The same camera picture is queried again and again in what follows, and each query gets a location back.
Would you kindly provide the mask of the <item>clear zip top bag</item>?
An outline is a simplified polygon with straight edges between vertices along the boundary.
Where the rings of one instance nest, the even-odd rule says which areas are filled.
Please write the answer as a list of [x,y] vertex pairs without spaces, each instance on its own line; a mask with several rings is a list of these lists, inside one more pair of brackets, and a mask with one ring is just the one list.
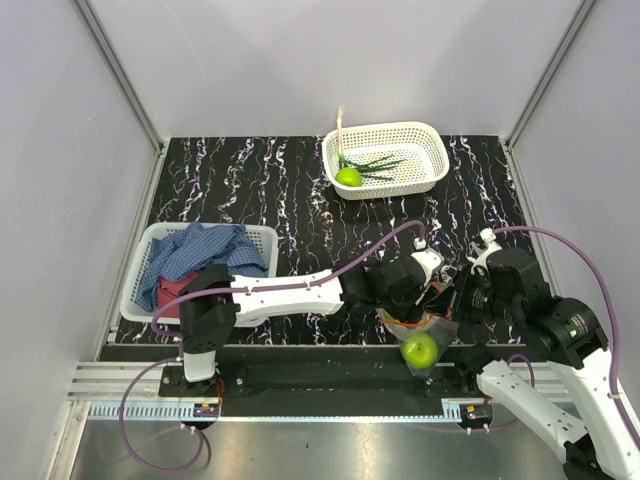
[[381,325],[396,338],[400,354],[413,376],[428,378],[454,342],[459,324],[449,312],[449,285],[431,282],[416,304],[400,317],[377,308]]

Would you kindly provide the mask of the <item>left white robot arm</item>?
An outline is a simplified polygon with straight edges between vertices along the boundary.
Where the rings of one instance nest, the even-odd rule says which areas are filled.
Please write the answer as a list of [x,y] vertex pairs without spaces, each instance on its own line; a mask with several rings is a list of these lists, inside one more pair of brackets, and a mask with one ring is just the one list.
[[414,315],[443,258],[425,249],[395,260],[351,263],[295,277],[232,275],[213,265],[179,292],[183,371],[181,384],[196,396],[216,382],[216,352],[234,328],[258,325],[273,316],[367,315],[383,309],[407,321]]

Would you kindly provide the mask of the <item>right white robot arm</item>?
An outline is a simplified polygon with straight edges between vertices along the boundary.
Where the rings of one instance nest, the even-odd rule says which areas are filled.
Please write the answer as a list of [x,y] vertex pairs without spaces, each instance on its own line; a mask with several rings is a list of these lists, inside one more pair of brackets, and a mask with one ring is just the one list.
[[505,320],[522,335],[565,387],[572,416],[521,381],[488,347],[475,345],[454,358],[454,384],[504,405],[556,455],[569,479],[636,479],[639,447],[630,414],[615,404],[612,345],[583,302],[552,295],[538,261],[518,248],[487,250],[453,281],[456,320]]

